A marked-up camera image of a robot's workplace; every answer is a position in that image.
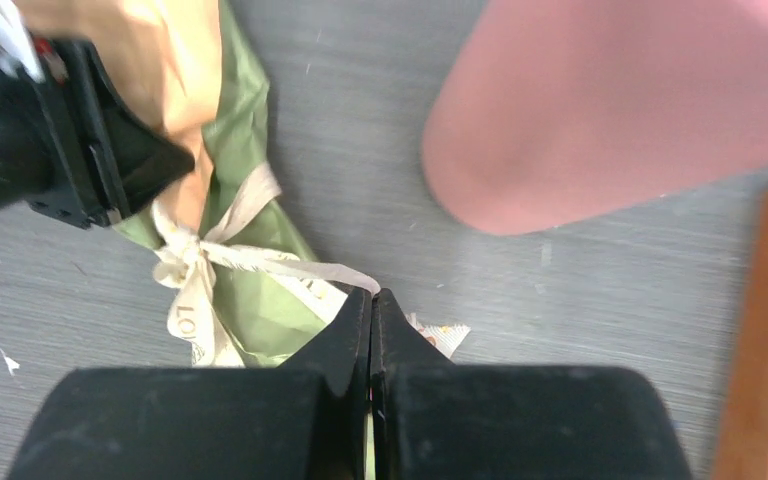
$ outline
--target white paper fragment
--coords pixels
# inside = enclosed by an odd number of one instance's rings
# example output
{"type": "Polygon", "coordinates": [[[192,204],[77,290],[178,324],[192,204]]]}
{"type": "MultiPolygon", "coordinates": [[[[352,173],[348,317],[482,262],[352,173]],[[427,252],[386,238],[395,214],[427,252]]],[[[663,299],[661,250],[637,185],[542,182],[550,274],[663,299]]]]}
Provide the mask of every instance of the white paper fragment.
{"type": "Polygon", "coordinates": [[[0,352],[1,352],[1,356],[4,358],[4,363],[7,364],[7,372],[10,373],[11,377],[15,377],[16,376],[15,371],[19,370],[19,367],[20,367],[19,362],[8,357],[7,354],[4,353],[4,350],[0,349],[0,352]]]}
{"type": "Polygon", "coordinates": [[[471,328],[464,324],[444,325],[444,326],[427,326],[419,323],[416,319],[415,313],[409,313],[407,316],[408,323],[431,345],[434,345],[437,350],[440,351],[446,358],[452,358],[455,350],[464,341],[464,338],[472,331],[471,328]]]}

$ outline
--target gray tabletop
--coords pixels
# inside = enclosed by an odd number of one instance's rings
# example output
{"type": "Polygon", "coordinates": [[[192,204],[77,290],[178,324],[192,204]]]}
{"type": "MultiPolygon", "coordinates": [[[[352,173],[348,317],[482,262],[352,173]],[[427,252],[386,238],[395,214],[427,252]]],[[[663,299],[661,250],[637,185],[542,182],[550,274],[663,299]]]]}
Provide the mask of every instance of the gray tabletop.
{"type": "MultiPolygon", "coordinates": [[[[427,323],[472,326],[458,362],[640,370],[704,477],[768,170],[532,235],[458,225],[427,193],[418,150],[482,4],[235,2],[273,82],[283,204],[323,258],[376,277],[427,323]]],[[[187,364],[154,258],[114,232],[0,213],[0,478],[69,370],[187,364]]]]}

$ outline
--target pink object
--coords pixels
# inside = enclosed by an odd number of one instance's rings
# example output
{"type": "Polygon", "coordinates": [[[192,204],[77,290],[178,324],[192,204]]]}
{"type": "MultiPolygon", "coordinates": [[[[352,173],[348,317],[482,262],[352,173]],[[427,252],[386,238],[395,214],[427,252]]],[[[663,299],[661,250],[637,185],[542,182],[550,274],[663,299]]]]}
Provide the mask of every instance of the pink object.
{"type": "Polygon", "coordinates": [[[768,0],[490,0],[423,164],[452,215],[495,234],[768,165],[768,0]]]}

